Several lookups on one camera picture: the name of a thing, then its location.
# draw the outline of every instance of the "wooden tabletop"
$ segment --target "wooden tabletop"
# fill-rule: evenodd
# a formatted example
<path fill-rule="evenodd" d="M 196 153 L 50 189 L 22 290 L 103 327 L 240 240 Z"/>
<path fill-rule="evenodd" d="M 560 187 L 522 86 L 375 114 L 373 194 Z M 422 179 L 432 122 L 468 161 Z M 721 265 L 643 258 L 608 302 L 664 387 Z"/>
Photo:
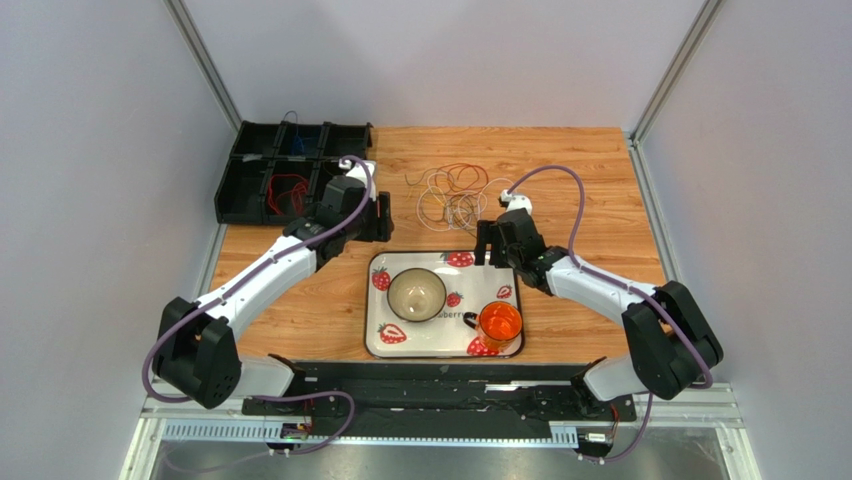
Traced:
<path fill-rule="evenodd" d="M 375 128 L 369 158 L 376 181 L 392 196 L 396 229 L 388 243 L 350 242 L 333 266 L 297 284 L 243 334 L 242 354 L 276 353 L 303 360 L 375 360 L 364 347 L 367 266 L 382 251 L 472 250 L 463 231 L 433 232 L 417 221 L 421 188 L 409 180 L 432 167 L 465 162 L 492 178 L 517 179 L 551 163 L 575 169 L 586 186 L 586 213 L 576 251 L 619 275 L 654 284 L 664 278 L 623 134 L 614 128 Z M 489 188 L 483 218 L 496 218 L 500 190 Z M 577 187 L 568 175 L 545 172 L 520 189 L 533 202 L 533 218 L 548 245 L 566 245 L 577 213 Z M 280 227 L 229 226 L 214 276 L 224 284 L 266 251 Z M 526 346 L 511 359 L 459 361 L 585 363 L 627 351 L 623 331 L 577 303 L 522 286 Z"/>

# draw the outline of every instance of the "strawberry print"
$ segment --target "strawberry print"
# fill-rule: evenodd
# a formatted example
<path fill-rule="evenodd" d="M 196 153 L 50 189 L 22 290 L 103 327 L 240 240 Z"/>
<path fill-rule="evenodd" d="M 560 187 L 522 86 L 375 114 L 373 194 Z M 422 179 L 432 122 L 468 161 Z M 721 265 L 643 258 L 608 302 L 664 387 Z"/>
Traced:
<path fill-rule="evenodd" d="M 482 341 L 479 340 L 479 337 L 473 339 L 470 342 L 470 345 L 467 346 L 467 354 L 472 357 L 493 357 L 499 354 L 497 350 L 490 350 L 488 347 L 483 345 Z"/>
<path fill-rule="evenodd" d="M 509 286 L 509 285 L 503 285 L 502 287 L 500 287 L 499 290 L 497 290 L 497 298 L 503 299 L 503 298 L 509 298 L 511 296 L 512 296 L 512 287 Z"/>
<path fill-rule="evenodd" d="M 461 296 L 459 292 L 453 292 L 447 295 L 447 306 L 448 307 L 458 307 L 461 303 L 461 299 L 464 298 Z"/>
<path fill-rule="evenodd" d="M 393 323 L 383 323 L 379 326 L 379 338 L 385 343 L 394 344 L 406 341 L 408 336 Z"/>
<path fill-rule="evenodd" d="M 470 252 L 444 252 L 441 258 L 451 267 L 461 268 L 473 265 L 473 254 Z"/>
<path fill-rule="evenodd" d="M 386 291 L 390 288 L 390 274 L 388 273 L 388 269 L 381 267 L 373 270 L 373 274 L 370 276 L 370 281 L 373 282 L 374 287 L 383 292 Z"/>

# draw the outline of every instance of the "black compartment organizer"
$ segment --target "black compartment organizer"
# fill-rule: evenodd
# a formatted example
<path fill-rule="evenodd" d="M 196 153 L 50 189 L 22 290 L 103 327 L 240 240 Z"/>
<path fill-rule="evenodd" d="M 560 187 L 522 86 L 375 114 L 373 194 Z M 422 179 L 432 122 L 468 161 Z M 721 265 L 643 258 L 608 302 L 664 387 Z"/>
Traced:
<path fill-rule="evenodd" d="M 372 125 L 243 122 L 216 192 L 219 223 L 286 225 L 320 200 L 344 155 L 367 158 Z"/>

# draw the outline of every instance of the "gray wall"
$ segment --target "gray wall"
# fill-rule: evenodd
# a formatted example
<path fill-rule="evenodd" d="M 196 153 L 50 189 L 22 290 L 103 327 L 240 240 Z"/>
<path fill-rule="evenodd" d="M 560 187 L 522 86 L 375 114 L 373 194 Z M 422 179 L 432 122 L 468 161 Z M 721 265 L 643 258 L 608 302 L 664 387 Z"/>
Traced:
<path fill-rule="evenodd" d="M 632 128 L 702 0 L 187 0 L 240 113 Z"/>
<path fill-rule="evenodd" d="M 0 4 L 0 476 L 116 478 L 232 141 L 162 2 Z"/>
<path fill-rule="evenodd" d="M 731 1 L 645 143 L 768 479 L 848 478 L 852 3 Z"/>

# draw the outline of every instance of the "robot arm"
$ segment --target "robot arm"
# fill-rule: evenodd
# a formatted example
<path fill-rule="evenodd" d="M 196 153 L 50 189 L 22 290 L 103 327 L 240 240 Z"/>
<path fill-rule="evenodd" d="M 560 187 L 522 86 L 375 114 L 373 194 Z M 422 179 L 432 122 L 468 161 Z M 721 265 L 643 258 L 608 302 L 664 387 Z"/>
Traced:
<path fill-rule="evenodd" d="M 501 203 L 510 210 L 496 221 L 477 225 L 476 264 L 484 264 L 490 246 L 491 265 L 512 268 L 526 285 L 586 305 L 625 330 L 629 354 L 593 362 L 572 379 L 589 410 L 598 410 L 615 397 L 645 391 L 673 398 L 702 375 L 690 350 L 707 368 L 722 360 L 722 348 L 685 286 L 674 281 L 662 287 L 634 282 L 594 267 L 565 248 L 548 247 L 525 197 L 504 195 Z M 673 330 L 663 328 L 664 319 L 654 304 L 674 321 Z"/>
<path fill-rule="evenodd" d="M 232 395 L 284 393 L 293 378 L 292 370 L 274 358 L 241 361 L 237 340 L 272 302 L 338 256 L 347 242 L 386 242 L 393 231 L 390 195 L 377 195 L 372 181 L 375 164 L 355 166 L 341 160 L 341 167 L 354 168 L 345 176 L 334 177 L 322 201 L 305 217 L 287 225 L 283 235 L 249 267 L 194 302 L 175 298 L 166 305 L 160 340 L 146 361 L 143 383 L 150 387 L 146 382 L 150 363 L 153 373 L 173 389 L 149 389 L 152 396 L 161 401 L 184 401 L 185 397 L 162 395 L 182 393 L 205 408 L 215 408 Z M 360 212 L 355 207 L 359 202 L 364 203 Z"/>

